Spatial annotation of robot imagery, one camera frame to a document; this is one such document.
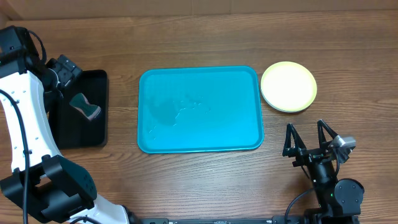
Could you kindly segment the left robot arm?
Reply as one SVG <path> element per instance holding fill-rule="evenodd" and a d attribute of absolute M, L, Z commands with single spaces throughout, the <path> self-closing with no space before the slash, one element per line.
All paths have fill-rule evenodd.
<path fill-rule="evenodd" d="M 1 30 L 1 104 L 12 146 L 12 174 L 1 191 L 25 222 L 139 223 L 128 208 L 99 195 L 89 172 L 63 157 L 53 138 L 48 112 L 82 74 L 64 55 L 47 58 L 31 30 Z"/>

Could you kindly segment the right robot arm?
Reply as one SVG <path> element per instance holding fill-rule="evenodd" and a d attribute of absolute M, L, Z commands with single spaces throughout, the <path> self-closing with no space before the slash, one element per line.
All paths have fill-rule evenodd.
<path fill-rule="evenodd" d="M 295 197 L 286 208 L 284 223 L 359 223 L 364 187 L 354 179 L 339 179 L 341 165 L 356 147 L 352 136 L 341 136 L 320 119 L 317 121 L 319 147 L 307 149 L 293 124 L 289 123 L 282 155 L 293 157 L 312 183 L 312 188 Z M 309 208 L 299 217 L 290 216 L 294 204 L 314 193 L 318 208 Z"/>

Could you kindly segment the green rimmed plate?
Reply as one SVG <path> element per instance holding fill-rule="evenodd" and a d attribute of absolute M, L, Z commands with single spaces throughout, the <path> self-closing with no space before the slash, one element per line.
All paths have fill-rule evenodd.
<path fill-rule="evenodd" d="M 272 108 L 285 113 L 307 109 L 317 95 L 317 83 L 303 65 L 283 61 L 272 64 L 260 81 L 261 94 Z"/>

